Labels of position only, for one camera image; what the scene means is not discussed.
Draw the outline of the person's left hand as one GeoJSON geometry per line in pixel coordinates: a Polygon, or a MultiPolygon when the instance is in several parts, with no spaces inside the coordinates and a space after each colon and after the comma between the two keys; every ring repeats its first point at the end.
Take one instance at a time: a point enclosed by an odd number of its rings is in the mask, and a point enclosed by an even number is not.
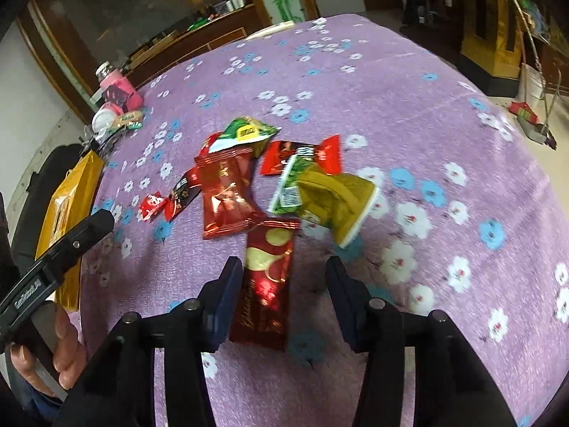
{"type": "Polygon", "coordinates": [[[50,324],[43,328],[42,336],[53,337],[52,364],[57,371],[57,382],[48,384],[38,374],[37,358],[23,345],[12,344],[10,357],[12,365],[23,379],[42,394],[63,401],[64,391],[70,390],[87,365],[85,346],[79,341],[78,330],[70,322],[62,306],[48,301],[40,310],[41,323],[50,324]]]}

